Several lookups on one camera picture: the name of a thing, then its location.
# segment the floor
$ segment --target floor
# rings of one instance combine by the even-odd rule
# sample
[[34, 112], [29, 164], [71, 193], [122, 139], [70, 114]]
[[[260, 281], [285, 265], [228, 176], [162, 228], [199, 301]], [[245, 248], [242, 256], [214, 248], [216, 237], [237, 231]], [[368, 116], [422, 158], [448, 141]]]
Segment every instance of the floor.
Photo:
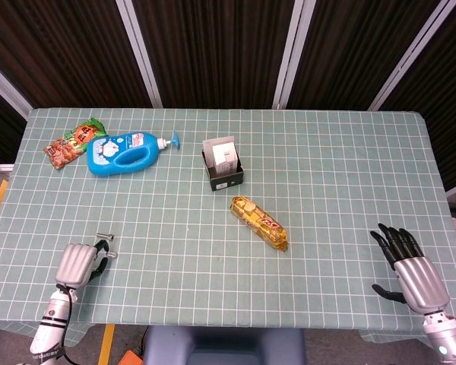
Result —
[[[68, 356], [83, 365], [98, 363], [103, 340], [104, 325], [92, 327], [83, 340], [68, 348]], [[118, 364], [123, 354], [140, 345], [145, 327], [117, 325], [112, 340], [109, 364]], [[361, 339], [358, 331], [308, 329], [305, 331], [308, 365], [433, 365], [436, 355], [417, 340], [373, 344]], [[31, 338], [0, 330], [0, 365], [32, 363], [29, 346]], [[59, 364], [66, 364], [64, 359]]]

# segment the yellow snack package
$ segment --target yellow snack package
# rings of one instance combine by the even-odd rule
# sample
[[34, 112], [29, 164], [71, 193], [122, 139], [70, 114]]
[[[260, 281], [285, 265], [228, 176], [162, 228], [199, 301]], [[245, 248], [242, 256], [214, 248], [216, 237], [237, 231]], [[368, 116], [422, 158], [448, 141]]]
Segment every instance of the yellow snack package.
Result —
[[246, 196], [239, 195], [233, 198], [231, 212], [266, 243], [275, 249], [287, 251], [286, 230]]

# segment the robotic arm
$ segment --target robotic arm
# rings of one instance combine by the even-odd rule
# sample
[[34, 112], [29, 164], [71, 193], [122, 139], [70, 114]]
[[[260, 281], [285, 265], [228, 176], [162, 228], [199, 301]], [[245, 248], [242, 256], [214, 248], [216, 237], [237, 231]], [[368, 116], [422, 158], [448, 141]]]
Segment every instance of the robotic arm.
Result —
[[402, 293], [387, 291], [377, 284], [372, 285], [373, 290], [424, 315], [424, 331], [441, 362], [456, 364], [456, 318], [444, 311], [450, 298], [434, 265], [405, 229], [396, 230], [383, 224], [378, 227], [385, 238], [375, 231], [370, 234], [397, 274]]
[[[107, 242], [111, 242], [113, 236], [100, 233], [98, 236], [105, 239], [95, 246], [77, 243], [66, 246], [55, 275], [58, 290], [52, 294], [30, 346], [36, 363], [54, 365], [57, 359], [64, 356], [69, 363], [75, 364], [65, 353], [64, 340], [71, 318], [72, 304], [78, 301], [76, 290], [103, 273], [108, 257], [115, 259], [117, 256], [115, 252], [109, 251]], [[93, 263], [102, 249], [105, 250], [106, 257], [102, 258], [98, 268], [93, 269]]]

